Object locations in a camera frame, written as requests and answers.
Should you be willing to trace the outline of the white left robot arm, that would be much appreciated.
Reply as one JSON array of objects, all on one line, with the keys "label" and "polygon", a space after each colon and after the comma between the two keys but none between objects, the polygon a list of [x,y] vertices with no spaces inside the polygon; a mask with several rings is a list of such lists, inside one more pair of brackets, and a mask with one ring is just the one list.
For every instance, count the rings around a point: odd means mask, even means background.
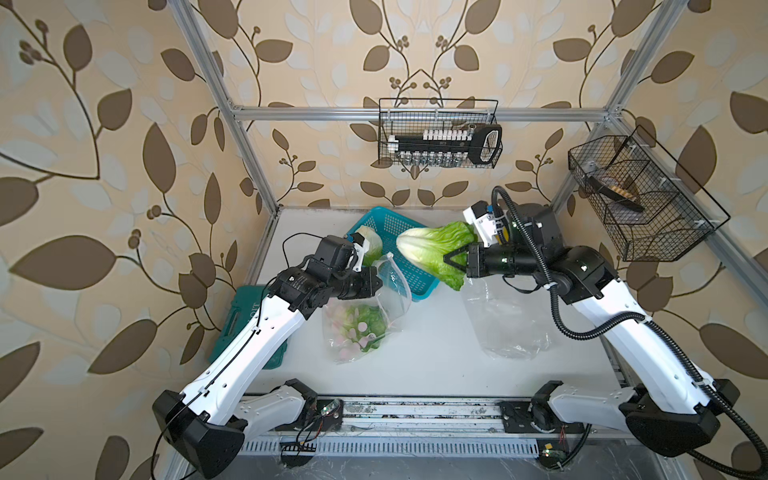
[{"label": "white left robot arm", "polygon": [[371,243],[354,233],[328,235],[316,251],[265,286],[248,324],[195,380],[163,391],[152,411],[166,441],[205,479],[221,474],[250,435],[298,420],[312,390],[291,380],[267,395],[244,400],[247,388],[278,348],[331,299],[373,297],[382,281],[364,263]]}]

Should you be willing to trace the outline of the large chinese cabbage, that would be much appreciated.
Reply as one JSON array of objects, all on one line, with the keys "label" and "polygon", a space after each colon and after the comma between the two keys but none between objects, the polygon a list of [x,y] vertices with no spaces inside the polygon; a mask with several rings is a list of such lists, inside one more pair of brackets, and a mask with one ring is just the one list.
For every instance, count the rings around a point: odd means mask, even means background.
[{"label": "large chinese cabbage", "polygon": [[443,262],[443,255],[477,241],[473,228],[461,221],[439,228],[411,228],[396,240],[399,252],[413,265],[429,273],[454,291],[460,291],[465,277]]}]

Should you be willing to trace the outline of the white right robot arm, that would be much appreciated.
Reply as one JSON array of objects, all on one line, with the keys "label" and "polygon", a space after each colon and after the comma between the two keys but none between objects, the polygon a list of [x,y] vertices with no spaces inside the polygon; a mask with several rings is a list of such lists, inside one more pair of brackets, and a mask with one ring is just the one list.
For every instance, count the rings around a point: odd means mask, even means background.
[{"label": "white right robot arm", "polygon": [[617,271],[595,249],[567,247],[547,208],[523,206],[516,216],[479,201],[464,210],[478,236],[444,256],[471,278],[530,276],[550,294],[557,329],[575,340],[605,339],[639,382],[613,391],[589,390],[552,380],[532,397],[534,423],[599,425],[632,434],[665,457],[712,441],[721,415],[732,417],[740,396],[729,380],[699,369],[640,307]]}]

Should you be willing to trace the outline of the small chinese cabbage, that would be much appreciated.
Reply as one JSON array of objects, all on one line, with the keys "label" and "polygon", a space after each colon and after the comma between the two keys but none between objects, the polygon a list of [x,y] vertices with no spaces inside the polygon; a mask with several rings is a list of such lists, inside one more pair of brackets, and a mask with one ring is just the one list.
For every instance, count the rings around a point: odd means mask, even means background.
[{"label": "small chinese cabbage", "polygon": [[360,226],[357,229],[357,233],[361,234],[364,239],[369,242],[369,248],[364,254],[363,265],[365,267],[370,267],[382,257],[383,242],[378,233],[366,225]]}]

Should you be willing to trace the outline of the pink dotted zipper bag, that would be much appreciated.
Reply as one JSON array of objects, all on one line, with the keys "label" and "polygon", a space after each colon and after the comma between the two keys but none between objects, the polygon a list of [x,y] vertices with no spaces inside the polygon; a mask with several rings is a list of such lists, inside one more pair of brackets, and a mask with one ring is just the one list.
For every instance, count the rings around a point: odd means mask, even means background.
[{"label": "pink dotted zipper bag", "polygon": [[368,299],[332,299],[322,309],[323,335],[331,359],[349,363],[379,350],[402,330],[412,304],[404,273],[389,252],[373,263],[383,286]]}]

